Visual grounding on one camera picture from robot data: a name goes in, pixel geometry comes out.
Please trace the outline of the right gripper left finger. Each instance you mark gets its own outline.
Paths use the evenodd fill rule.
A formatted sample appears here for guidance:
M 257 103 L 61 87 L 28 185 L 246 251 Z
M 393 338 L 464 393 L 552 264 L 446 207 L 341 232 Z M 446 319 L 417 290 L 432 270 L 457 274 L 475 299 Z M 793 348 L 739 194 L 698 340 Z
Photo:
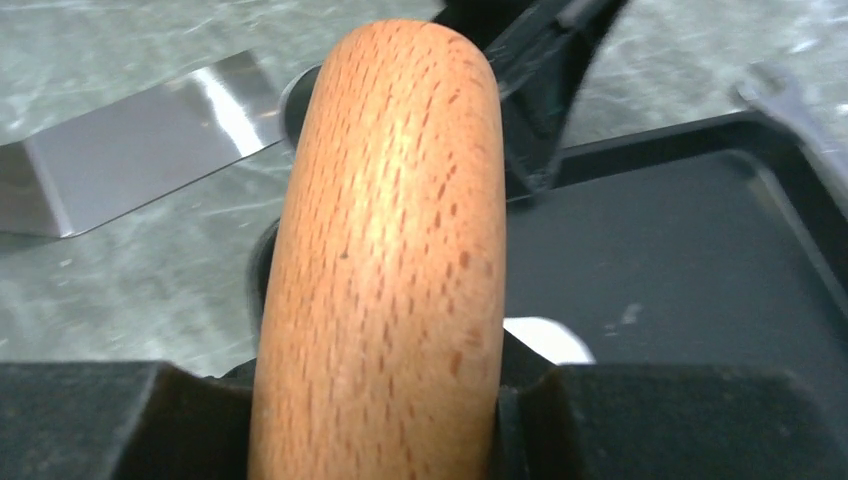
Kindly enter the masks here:
M 4 479 L 243 479 L 251 390 L 167 362 L 4 363 Z

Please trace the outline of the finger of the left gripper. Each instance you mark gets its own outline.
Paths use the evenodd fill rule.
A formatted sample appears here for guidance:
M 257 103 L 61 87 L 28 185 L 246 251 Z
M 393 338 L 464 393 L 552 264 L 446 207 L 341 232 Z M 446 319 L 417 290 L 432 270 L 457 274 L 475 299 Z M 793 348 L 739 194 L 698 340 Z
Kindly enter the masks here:
M 628 0 L 446 1 L 434 22 L 485 55 L 501 101 L 506 195 L 551 187 L 555 152 L 595 54 Z

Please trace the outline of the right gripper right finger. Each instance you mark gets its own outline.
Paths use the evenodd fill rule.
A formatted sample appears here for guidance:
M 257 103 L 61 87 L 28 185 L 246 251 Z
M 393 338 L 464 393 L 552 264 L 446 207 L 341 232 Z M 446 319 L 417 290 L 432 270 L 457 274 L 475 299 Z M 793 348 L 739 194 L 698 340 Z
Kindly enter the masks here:
M 781 371 L 556 366 L 504 341 L 495 458 L 503 479 L 843 479 L 818 405 Z

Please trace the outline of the white dough ball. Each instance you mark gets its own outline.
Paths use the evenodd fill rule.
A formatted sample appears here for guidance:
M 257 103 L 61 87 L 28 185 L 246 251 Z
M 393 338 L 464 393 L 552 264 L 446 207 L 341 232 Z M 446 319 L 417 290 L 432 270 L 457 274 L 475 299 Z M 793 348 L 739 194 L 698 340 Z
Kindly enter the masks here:
M 595 356 L 582 338 L 547 317 L 506 317 L 507 333 L 554 365 L 592 365 Z

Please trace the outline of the black baking tray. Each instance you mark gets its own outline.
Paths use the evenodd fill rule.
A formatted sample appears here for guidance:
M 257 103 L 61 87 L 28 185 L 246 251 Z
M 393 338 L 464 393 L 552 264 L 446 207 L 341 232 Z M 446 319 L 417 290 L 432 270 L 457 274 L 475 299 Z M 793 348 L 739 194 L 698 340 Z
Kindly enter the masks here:
M 847 221 L 752 114 L 573 148 L 539 199 L 505 182 L 505 229 L 503 320 L 562 323 L 592 365 L 781 371 L 846 433 Z

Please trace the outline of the wooden double-ended dough roller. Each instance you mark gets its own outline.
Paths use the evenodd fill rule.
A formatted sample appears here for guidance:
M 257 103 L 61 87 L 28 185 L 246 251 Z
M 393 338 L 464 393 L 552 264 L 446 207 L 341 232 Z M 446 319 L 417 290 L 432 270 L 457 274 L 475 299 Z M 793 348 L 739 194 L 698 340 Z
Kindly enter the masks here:
M 361 26 L 325 59 L 260 333 L 251 479 L 484 479 L 503 343 L 500 100 L 432 22 Z

